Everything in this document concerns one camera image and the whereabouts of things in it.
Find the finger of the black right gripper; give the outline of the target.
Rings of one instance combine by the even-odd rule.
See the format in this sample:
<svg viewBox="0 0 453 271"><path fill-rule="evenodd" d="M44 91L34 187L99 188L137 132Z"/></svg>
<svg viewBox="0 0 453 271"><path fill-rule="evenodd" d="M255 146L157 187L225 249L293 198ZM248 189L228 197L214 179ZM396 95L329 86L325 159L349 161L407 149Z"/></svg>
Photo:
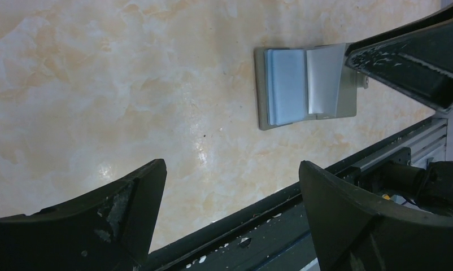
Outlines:
<svg viewBox="0 0 453 271"><path fill-rule="evenodd" d="M350 44L346 65L441 113L453 111L453 3Z"/></svg>

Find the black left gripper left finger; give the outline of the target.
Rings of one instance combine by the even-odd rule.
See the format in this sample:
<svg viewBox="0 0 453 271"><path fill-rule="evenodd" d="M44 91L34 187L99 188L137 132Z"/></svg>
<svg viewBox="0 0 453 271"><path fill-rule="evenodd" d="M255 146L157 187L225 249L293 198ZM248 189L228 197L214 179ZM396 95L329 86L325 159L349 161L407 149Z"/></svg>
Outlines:
<svg viewBox="0 0 453 271"><path fill-rule="evenodd" d="M0 270L139 270L166 176L165 161L155 159L32 215L0 218Z"/></svg>

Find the grey-green leather card holder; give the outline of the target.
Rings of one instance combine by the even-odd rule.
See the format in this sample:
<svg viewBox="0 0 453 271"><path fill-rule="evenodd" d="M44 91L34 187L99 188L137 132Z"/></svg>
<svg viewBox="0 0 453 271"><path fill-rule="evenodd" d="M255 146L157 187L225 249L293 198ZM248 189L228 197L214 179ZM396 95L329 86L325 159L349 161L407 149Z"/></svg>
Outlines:
<svg viewBox="0 0 453 271"><path fill-rule="evenodd" d="M269 125L268 123L267 76L264 56L268 49L302 49L306 52L308 114L302 121L354 117L357 112L357 90L368 88L368 76L345 65L347 47L347 43L303 48L257 47L254 50L254 64L259 129L266 131L285 126Z"/></svg>

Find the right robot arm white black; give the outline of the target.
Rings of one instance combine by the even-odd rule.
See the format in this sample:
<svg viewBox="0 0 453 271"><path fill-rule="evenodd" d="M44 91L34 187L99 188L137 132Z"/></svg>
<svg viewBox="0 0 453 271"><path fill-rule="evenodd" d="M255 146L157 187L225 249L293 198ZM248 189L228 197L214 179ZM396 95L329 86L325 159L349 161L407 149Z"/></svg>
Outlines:
<svg viewBox="0 0 453 271"><path fill-rule="evenodd" d="M453 111L453 3L413 23L352 43L346 65L441 113ZM425 169L385 165L383 189L453 216L453 161Z"/></svg>

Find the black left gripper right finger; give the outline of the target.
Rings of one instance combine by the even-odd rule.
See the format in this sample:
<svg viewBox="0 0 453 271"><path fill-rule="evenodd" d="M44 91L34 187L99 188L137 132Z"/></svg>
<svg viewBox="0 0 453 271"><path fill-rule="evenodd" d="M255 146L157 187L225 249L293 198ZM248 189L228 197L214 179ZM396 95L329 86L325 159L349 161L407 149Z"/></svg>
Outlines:
<svg viewBox="0 0 453 271"><path fill-rule="evenodd" d="M408 208L310 161L300 188L321 270L453 270L453 218Z"/></svg>

